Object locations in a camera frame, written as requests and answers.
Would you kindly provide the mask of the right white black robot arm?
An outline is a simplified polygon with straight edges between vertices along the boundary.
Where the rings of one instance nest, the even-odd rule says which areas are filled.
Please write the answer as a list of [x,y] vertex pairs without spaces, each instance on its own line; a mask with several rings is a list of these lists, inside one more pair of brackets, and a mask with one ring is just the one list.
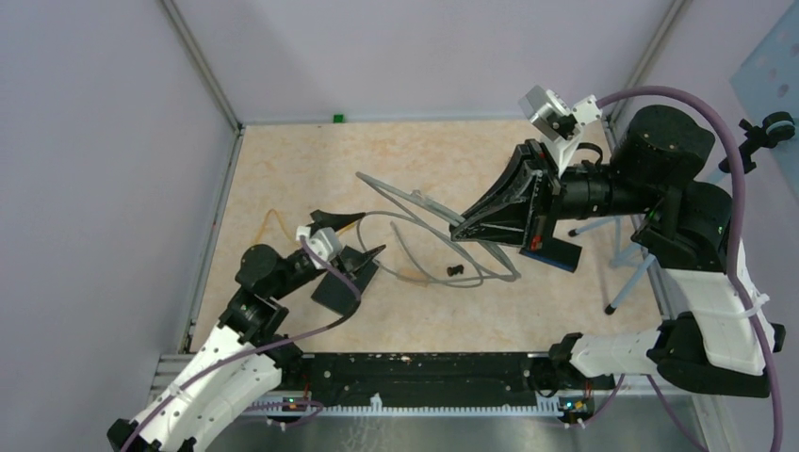
[[728,280],[733,201],[700,182],[715,138],[667,105],[639,110],[606,164],[557,169],[546,144],[518,144],[497,181],[450,228],[456,242],[514,247],[574,270],[581,249],[554,236],[564,219],[642,215],[631,241],[667,271],[688,308],[658,327],[615,336],[572,332],[552,345],[565,388],[609,374],[657,375],[692,393],[764,398],[766,363],[745,307]]

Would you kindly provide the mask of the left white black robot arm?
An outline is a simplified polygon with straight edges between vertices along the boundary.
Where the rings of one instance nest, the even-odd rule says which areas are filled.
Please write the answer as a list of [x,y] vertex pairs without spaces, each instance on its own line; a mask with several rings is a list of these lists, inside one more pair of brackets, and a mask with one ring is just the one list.
[[280,299],[321,275],[339,280],[359,303],[355,281],[383,247],[345,258],[338,234],[365,213],[311,213],[297,228],[299,248],[287,256],[255,243],[242,254],[237,291],[200,350],[147,408],[130,420],[118,419],[106,437],[115,451],[205,451],[256,399],[290,389],[302,377],[302,364],[288,353],[295,342],[332,330],[336,321],[292,337],[277,331],[288,314]]

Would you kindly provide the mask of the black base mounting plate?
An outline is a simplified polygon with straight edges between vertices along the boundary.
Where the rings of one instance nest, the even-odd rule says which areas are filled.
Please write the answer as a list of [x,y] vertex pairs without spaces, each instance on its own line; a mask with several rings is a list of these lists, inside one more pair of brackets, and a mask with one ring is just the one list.
[[613,377],[586,379],[542,353],[305,354],[283,372],[281,389],[327,407],[531,407],[545,396],[610,390]]

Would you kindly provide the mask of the light blue tripod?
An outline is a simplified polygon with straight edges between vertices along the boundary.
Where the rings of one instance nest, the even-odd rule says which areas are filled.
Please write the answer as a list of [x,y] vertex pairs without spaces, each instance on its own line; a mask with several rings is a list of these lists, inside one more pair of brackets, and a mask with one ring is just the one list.
[[[745,140],[739,145],[738,152],[742,160],[745,174],[753,171],[757,163],[753,160],[753,154],[760,149],[772,150],[778,145],[794,138],[797,132],[798,118],[785,111],[777,111],[767,115],[760,125],[754,125],[746,119],[739,122],[739,127],[744,131]],[[614,223],[614,254],[610,260],[611,267],[632,266],[630,258],[636,253],[641,252],[642,247],[636,243],[621,248],[621,218],[602,218],[592,221],[585,226],[572,229],[568,232],[570,237],[587,233],[600,226]],[[620,292],[615,296],[604,310],[606,315],[613,315],[617,308],[631,293],[637,282],[647,273],[647,270],[654,264],[655,257],[645,254],[643,261],[636,266],[636,270],[630,279],[625,283]]]

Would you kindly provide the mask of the light blue perforated panel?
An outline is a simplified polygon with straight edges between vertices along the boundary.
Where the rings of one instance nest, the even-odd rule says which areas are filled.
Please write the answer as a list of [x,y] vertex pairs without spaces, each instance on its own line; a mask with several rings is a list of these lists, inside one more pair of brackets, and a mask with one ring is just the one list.
[[784,112],[798,122],[798,3],[793,2],[739,69],[730,84],[748,116]]

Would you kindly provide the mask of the black network switch box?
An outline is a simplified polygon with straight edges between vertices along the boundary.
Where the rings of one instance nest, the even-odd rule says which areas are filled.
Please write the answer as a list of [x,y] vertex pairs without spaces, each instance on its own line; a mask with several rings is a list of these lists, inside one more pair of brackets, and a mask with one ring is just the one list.
[[[355,251],[356,249],[350,246],[345,246],[342,252],[339,254],[339,257],[343,260],[346,269],[349,269],[349,258]],[[359,290],[359,292],[364,295],[372,279],[359,279],[358,281],[354,281],[351,278],[351,281]],[[355,306],[356,301],[351,290],[337,277],[329,274],[326,274],[322,278],[321,282],[312,293],[311,300],[339,315],[346,315]]]

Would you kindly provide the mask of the black blue switch box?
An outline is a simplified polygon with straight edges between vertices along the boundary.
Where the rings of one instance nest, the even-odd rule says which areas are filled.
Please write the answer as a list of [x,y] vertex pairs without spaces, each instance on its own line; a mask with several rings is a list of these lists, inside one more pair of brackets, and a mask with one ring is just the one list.
[[570,273],[577,271],[581,253],[581,246],[558,238],[552,238],[539,250],[519,251],[522,256]]

